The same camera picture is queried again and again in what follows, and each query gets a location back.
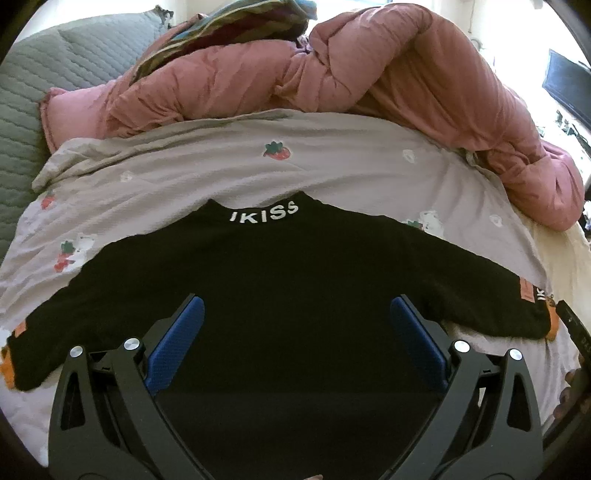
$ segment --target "orange patch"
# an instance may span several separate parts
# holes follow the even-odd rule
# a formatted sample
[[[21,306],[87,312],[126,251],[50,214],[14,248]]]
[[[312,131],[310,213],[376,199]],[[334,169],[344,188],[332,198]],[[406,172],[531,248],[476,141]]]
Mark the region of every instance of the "orange patch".
[[[534,286],[522,277],[519,278],[519,286],[521,288],[521,298],[535,303]]]
[[[14,366],[10,358],[10,350],[8,347],[2,349],[2,363],[0,364],[0,374],[4,377],[6,386],[14,388]]]
[[[17,327],[14,329],[14,338],[18,338],[22,333],[27,331],[27,321],[24,320],[23,322],[19,323]]]
[[[558,326],[560,325],[560,317],[556,313],[556,308],[552,306],[549,300],[546,300],[546,306],[550,312],[550,331],[546,334],[546,338],[551,342],[556,338],[558,333]]]

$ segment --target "pink duvet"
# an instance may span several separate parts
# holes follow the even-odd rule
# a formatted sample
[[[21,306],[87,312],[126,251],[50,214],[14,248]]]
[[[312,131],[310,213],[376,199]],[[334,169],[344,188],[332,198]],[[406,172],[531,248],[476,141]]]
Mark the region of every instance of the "pink duvet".
[[[580,217],[583,183],[572,158],[540,140],[525,105],[453,23],[393,4],[317,25],[310,46],[261,40],[209,47],[131,87],[128,72],[86,93],[54,90],[41,106],[48,144],[271,108],[360,113],[479,152],[510,200],[543,225],[563,231]]]

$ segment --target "gray quilted cushion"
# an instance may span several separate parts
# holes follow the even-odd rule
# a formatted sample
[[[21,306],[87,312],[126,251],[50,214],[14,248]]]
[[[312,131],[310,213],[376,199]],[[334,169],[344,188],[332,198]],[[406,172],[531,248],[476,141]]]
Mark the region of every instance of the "gray quilted cushion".
[[[49,158],[37,102],[50,87],[92,87],[117,78],[167,25],[156,11],[58,25],[17,42],[0,64],[0,261],[31,182]]]

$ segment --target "metal screw head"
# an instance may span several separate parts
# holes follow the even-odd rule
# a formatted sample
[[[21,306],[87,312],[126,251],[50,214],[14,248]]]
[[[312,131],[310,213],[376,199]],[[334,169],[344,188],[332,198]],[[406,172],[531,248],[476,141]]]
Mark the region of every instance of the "metal screw head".
[[[126,350],[135,350],[139,347],[139,340],[137,338],[128,338],[123,344],[123,347]]]
[[[70,350],[70,356],[72,358],[76,358],[77,356],[82,355],[84,349],[80,345],[76,345],[72,350]]]
[[[523,358],[523,354],[517,348],[509,350],[509,355],[513,360],[521,360]]]
[[[468,345],[467,342],[465,342],[464,340],[458,340],[457,342],[455,342],[453,344],[453,347],[461,353],[466,353],[470,351],[470,345]]]

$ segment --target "blue gripper pad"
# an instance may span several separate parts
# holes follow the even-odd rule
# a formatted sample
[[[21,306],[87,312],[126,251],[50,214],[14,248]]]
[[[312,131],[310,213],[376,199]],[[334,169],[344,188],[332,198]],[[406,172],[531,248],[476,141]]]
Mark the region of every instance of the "blue gripper pad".
[[[445,393],[449,386],[447,361],[421,320],[401,297],[396,297],[390,304],[390,320],[427,386]]]
[[[194,297],[148,357],[145,385],[152,396],[170,385],[204,318],[203,300]]]

